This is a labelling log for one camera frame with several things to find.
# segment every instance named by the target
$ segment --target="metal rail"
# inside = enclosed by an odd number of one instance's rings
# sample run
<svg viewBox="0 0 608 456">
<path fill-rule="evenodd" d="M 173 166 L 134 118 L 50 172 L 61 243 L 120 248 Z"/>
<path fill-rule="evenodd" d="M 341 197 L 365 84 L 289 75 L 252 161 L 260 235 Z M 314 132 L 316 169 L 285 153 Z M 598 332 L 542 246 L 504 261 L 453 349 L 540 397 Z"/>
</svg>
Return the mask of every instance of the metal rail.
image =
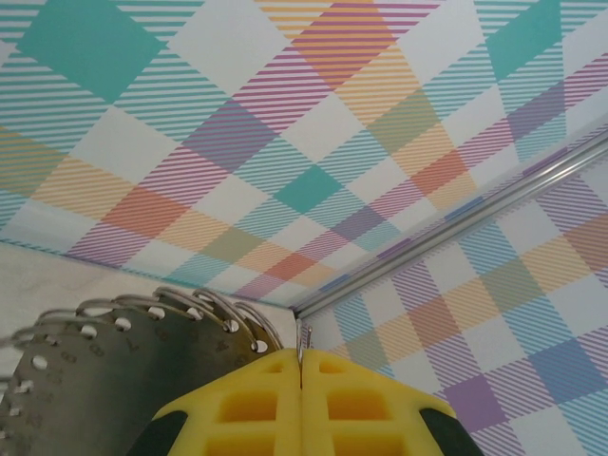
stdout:
<svg viewBox="0 0 608 456">
<path fill-rule="evenodd" d="M 419 261 L 437 246 L 461 238 L 489 223 L 491 218 L 497 214 L 546 192 L 549 188 L 578 174 L 588 165 L 606 156 L 608 156 L 608 132 L 601 133 L 551 164 L 539 168 L 496 195 L 420 236 L 405 246 L 403 251 L 396 251 L 369 268 L 355 273 L 326 294 L 301 299 L 292 306 L 292 309 L 298 318 L 303 318 L 326 306 L 340 302 L 373 281 L 392 275 Z"/>
</svg>

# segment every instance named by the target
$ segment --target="black plastic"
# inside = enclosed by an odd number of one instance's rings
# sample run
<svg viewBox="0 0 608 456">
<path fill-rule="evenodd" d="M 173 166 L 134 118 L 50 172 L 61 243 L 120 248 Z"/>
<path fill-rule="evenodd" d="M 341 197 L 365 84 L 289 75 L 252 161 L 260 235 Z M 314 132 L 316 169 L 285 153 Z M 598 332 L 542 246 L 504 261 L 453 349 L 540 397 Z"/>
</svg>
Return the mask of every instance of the black plastic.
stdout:
<svg viewBox="0 0 608 456">
<path fill-rule="evenodd" d="M 152 421 L 126 456 L 167 456 L 187 419 L 185 411 L 172 411 Z"/>
<path fill-rule="evenodd" d="M 420 415 L 444 456 L 484 456 L 457 419 L 434 408 L 423 408 Z"/>
</svg>

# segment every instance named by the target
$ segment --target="yellow foam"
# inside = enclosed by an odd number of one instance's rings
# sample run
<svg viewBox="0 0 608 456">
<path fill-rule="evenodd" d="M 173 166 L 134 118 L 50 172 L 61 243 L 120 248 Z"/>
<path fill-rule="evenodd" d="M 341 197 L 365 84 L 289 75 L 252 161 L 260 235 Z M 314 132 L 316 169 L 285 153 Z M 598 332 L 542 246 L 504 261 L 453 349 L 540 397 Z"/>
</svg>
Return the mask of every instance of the yellow foam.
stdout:
<svg viewBox="0 0 608 456">
<path fill-rule="evenodd" d="M 169 456 L 441 456 L 420 416 L 440 399 L 323 351 L 265 356 L 162 408 L 188 418 Z"/>
</svg>

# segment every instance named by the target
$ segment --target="hole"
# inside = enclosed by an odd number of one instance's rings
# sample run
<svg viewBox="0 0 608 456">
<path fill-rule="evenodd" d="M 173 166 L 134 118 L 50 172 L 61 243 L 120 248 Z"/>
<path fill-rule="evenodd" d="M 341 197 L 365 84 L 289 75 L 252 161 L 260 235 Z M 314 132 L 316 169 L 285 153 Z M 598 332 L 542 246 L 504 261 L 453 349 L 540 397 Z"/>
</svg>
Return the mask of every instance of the hole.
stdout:
<svg viewBox="0 0 608 456">
<path fill-rule="evenodd" d="M 319 364 L 319 372 L 321 373 L 343 373 L 344 370 L 334 363 L 330 363 L 329 361 L 323 360 L 321 364 Z"/>
<path fill-rule="evenodd" d="M 403 438 L 398 434 L 366 435 L 360 433 L 335 434 L 335 456 L 408 456 Z"/>
<path fill-rule="evenodd" d="M 263 340 L 257 340 L 255 344 L 251 344 L 251 350 L 256 353 L 265 353 L 268 350 L 268 344 Z"/>
<path fill-rule="evenodd" d="M 207 443 L 206 456 L 274 456 L 274 435 L 212 437 Z"/>
<path fill-rule="evenodd" d="M 266 370 L 266 373 L 280 373 L 283 372 L 283 365 L 278 363 L 278 364 L 273 364 L 270 368 L 268 368 Z"/>
<path fill-rule="evenodd" d="M 276 393 L 273 391 L 235 392 L 219 408 L 219 423 L 274 421 Z"/>
<path fill-rule="evenodd" d="M 46 335 L 45 342 L 47 342 L 51 347 L 59 347 L 61 344 L 61 341 L 54 335 Z"/>
<path fill-rule="evenodd" d="M 188 309 L 186 313 L 192 315 L 195 320 L 202 320 L 202 313 L 197 311 L 194 307 Z"/>
<path fill-rule="evenodd" d="M 328 394 L 330 420 L 388 420 L 382 394 L 369 389 L 341 389 Z"/>
<path fill-rule="evenodd" d="M 12 432 L 11 431 L 9 431 L 7 429 L 1 429 L 0 428 L 0 440 L 8 440 L 11 437 L 12 437 Z"/>
<path fill-rule="evenodd" d="M 31 365 L 38 371 L 43 371 L 47 368 L 48 366 L 48 361 L 47 359 L 40 355 L 37 354 L 35 355 L 33 358 L 31 358 Z"/>
<path fill-rule="evenodd" d="M 34 382 L 31 380 L 24 380 L 12 391 L 14 394 L 27 394 L 32 392 L 34 389 Z"/>
<path fill-rule="evenodd" d="M 94 339 L 97 337 L 97 329 L 92 325 L 84 325 L 80 329 L 80 334 L 82 334 L 86 339 Z"/>
<path fill-rule="evenodd" d="M 116 329 L 123 333 L 131 329 L 131 322 L 128 318 L 124 318 L 123 316 L 119 316 L 114 320 L 114 324 L 116 325 Z"/>
<path fill-rule="evenodd" d="M 153 315 L 155 320 L 162 320 L 164 318 L 164 309 L 160 307 L 151 307 L 148 311 Z"/>
<path fill-rule="evenodd" d="M 224 330 L 227 333 L 236 333 L 240 326 L 236 320 L 226 320 L 224 321 Z"/>
</svg>

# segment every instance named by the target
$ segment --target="plaid wallpaper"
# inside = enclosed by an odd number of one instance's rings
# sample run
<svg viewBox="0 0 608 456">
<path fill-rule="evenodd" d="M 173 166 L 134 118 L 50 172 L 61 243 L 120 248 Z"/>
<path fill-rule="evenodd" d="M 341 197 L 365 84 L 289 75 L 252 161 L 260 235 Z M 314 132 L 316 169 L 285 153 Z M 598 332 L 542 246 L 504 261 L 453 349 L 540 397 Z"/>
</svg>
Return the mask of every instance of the plaid wallpaper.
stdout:
<svg viewBox="0 0 608 456">
<path fill-rule="evenodd" d="M 313 345 L 446 400 L 487 456 L 608 448 L 608 161 L 333 309 Z"/>
<path fill-rule="evenodd" d="M 0 0 L 0 238 L 285 303 L 608 112 L 607 0 Z"/>
</svg>

